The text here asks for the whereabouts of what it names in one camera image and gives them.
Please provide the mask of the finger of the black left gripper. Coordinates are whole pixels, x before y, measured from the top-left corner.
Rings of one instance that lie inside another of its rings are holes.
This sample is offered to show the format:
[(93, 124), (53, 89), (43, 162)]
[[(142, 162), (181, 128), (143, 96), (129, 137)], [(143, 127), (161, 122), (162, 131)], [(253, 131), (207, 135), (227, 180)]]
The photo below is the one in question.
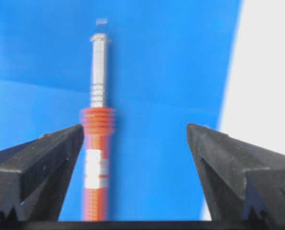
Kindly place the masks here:
[(77, 124), (0, 151), (0, 228), (58, 221), (83, 142)]
[(212, 220), (285, 230), (285, 155), (196, 124), (186, 133)]

